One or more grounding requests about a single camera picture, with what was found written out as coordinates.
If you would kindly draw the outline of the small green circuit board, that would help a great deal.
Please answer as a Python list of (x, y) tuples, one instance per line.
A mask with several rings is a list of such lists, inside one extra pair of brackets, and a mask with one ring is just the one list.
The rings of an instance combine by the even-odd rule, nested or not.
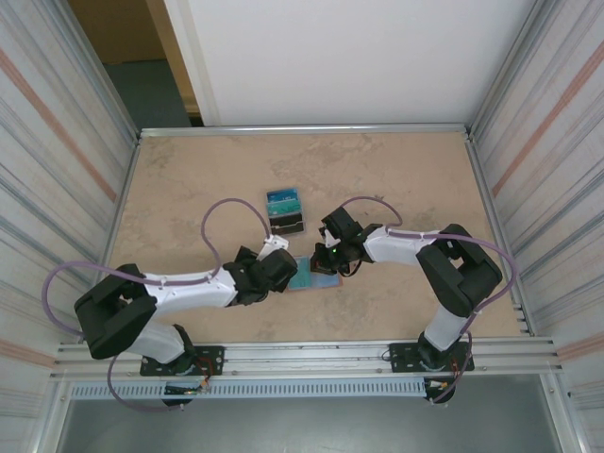
[(210, 390), (210, 384), (202, 380), (200, 382), (167, 382), (164, 387), (165, 395), (198, 395)]

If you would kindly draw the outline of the green card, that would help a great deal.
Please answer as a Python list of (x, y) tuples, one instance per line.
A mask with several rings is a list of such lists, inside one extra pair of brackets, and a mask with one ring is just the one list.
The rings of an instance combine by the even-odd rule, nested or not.
[(310, 271), (309, 257), (296, 257), (298, 277), (295, 279), (295, 284), (289, 289), (290, 291), (307, 290), (312, 287), (312, 275)]
[(268, 203), (268, 214), (273, 216), (290, 215), (301, 211), (301, 204), (296, 200), (280, 203)]

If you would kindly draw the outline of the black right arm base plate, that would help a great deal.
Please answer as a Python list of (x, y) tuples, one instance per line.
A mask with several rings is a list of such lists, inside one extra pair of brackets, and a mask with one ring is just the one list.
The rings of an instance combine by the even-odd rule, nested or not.
[(475, 365), (468, 351), (466, 341), (456, 342), (443, 352), (430, 344), (393, 343), (388, 345), (384, 360), (391, 364), (393, 373), (454, 373), (462, 369), (466, 359), (466, 369), (473, 371)]

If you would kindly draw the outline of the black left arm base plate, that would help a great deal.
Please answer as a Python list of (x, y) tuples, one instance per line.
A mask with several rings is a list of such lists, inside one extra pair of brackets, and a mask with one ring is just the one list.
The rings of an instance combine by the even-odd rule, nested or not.
[(220, 345), (195, 346), (169, 363), (143, 357), (140, 375), (143, 377), (202, 377), (221, 376), (226, 349)]

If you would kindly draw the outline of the clear acrylic card stand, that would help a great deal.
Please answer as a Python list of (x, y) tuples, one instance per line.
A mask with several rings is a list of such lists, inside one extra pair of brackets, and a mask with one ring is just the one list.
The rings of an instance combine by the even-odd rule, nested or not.
[(269, 227), (274, 235), (288, 236), (305, 231), (305, 218), (297, 188), (267, 192), (265, 206)]

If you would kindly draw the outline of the aluminium frame rail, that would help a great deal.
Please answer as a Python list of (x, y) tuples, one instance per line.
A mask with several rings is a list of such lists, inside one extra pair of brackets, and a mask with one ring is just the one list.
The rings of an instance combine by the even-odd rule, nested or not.
[(98, 262), (98, 264), (102, 267), (109, 267), (109, 264), (110, 264), (110, 260), (111, 260), (112, 252), (114, 249), (115, 241), (116, 241), (116, 238), (118, 235), (119, 227), (121, 224), (124, 208), (126, 206), (126, 201), (127, 201), (129, 189), (131, 186), (131, 181), (134, 176), (138, 157), (140, 155), (142, 141), (143, 141), (143, 138), (140, 137), (138, 142), (136, 143), (136, 147), (133, 150), (132, 156), (129, 160), (129, 163), (128, 163), (128, 166), (126, 169), (124, 184), (122, 185), (122, 189), (119, 193), (119, 196), (118, 196), (117, 201), (114, 206), (114, 212), (113, 212), (113, 217), (112, 217), (112, 221), (110, 224), (110, 229), (109, 229), (109, 233), (108, 233), (108, 237), (107, 237), (107, 241), (106, 241), (106, 246), (103, 250), (101, 259)]
[[(492, 194), (491, 189), (488, 186), (487, 178), (484, 174), (479, 156), (478, 148), (473, 140), (473, 137), (469, 134), (465, 134), (464, 138), (465, 148), (468, 154), (468, 158), (471, 163), (471, 167), (474, 173), (475, 180), (478, 184), (478, 191), (482, 200), (483, 207), (485, 208), (486, 216), (489, 222), (489, 226), (495, 240), (495, 244), (512, 257), (512, 248), (509, 245), (507, 235), (504, 231), (502, 223), (499, 219), (499, 215), (495, 206), (495, 197)], [(533, 337), (535, 335), (532, 317), (527, 307), (527, 298), (523, 288), (523, 283), (520, 277), (520, 270), (518, 265), (511, 268), (510, 265), (502, 260), (504, 270), (503, 274), (507, 280), (513, 277), (513, 284), (510, 289), (511, 299), (514, 309), (519, 312), (519, 323), (520, 331), (523, 335)]]
[(464, 124), (406, 123), (376, 125), (303, 125), (303, 126), (204, 126), (143, 128), (141, 138), (168, 137), (231, 137), (259, 135), (319, 135), (319, 134), (374, 134), (374, 133), (461, 133)]

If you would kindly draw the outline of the blue card packet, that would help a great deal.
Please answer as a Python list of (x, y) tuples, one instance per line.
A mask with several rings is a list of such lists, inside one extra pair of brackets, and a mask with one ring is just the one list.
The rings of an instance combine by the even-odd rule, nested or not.
[(339, 275), (322, 275), (311, 273), (312, 287), (307, 290), (327, 289), (339, 287), (342, 284), (342, 279)]

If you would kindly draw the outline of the wide aluminium mounting rail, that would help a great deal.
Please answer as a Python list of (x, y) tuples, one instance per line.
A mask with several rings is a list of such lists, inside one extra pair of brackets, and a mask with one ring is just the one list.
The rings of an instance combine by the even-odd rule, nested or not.
[[(221, 379), (371, 378), (392, 373), (391, 340), (302, 343), (230, 343), (212, 365)], [(562, 362), (547, 337), (478, 337), (469, 377), (558, 374)], [(107, 376), (109, 361), (95, 361), (84, 344), (59, 348), (53, 381), (93, 381)]]

